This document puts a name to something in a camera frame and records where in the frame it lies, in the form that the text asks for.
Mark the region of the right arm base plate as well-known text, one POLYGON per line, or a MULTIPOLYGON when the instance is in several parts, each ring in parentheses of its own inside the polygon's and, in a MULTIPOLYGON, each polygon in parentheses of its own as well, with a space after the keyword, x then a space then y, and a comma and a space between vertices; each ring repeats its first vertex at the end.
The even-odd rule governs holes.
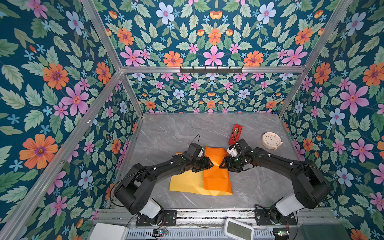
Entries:
POLYGON ((296 226, 298 224, 294 213, 282 216, 277 210, 259 209, 254 210, 258 226, 296 226))

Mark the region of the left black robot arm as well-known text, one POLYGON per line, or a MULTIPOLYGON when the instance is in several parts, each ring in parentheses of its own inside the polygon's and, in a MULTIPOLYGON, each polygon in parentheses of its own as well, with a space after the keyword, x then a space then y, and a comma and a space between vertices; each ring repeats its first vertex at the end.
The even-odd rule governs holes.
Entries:
POLYGON ((120 183, 116 184, 113 196, 132 215, 141 214, 158 222, 163 217, 164 209, 158 202, 150 198, 155 185, 171 176, 188 171, 198 173, 213 166, 210 158, 205 156, 194 158, 186 152, 173 155, 170 160, 154 166, 136 164, 120 183))

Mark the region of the yellow orange wrapping paper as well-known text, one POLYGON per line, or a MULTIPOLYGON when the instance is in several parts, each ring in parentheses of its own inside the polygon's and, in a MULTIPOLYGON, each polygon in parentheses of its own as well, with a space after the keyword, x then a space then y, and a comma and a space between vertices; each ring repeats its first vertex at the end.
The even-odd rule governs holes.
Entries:
POLYGON ((172 176, 170 191, 207 196, 231 196, 233 189, 229 171, 219 168, 228 155, 223 148, 206 147, 205 156, 211 160, 214 166, 198 173, 187 171, 181 175, 172 176))

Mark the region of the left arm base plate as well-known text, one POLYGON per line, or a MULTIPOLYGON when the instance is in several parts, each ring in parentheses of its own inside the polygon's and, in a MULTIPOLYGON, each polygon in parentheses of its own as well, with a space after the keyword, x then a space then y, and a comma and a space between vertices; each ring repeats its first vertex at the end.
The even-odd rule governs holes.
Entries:
POLYGON ((138 214, 136 220, 137 227, 160 227, 160 226, 175 226, 177 221, 176 210, 160 210, 160 212, 153 218, 146 215, 138 214))

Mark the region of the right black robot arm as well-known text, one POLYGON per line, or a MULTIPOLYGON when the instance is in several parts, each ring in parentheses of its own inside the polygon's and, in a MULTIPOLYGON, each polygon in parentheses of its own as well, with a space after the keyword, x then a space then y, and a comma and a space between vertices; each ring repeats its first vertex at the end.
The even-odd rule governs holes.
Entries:
POLYGON ((229 155, 220 164, 221 169, 240 173, 244 166, 269 169, 292 182, 293 193, 278 200, 270 208, 271 216, 287 217, 301 209, 314 209, 331 192, 331 186, 323 171, 308 162, 289 160, 262 149, 229 150, 229 155))

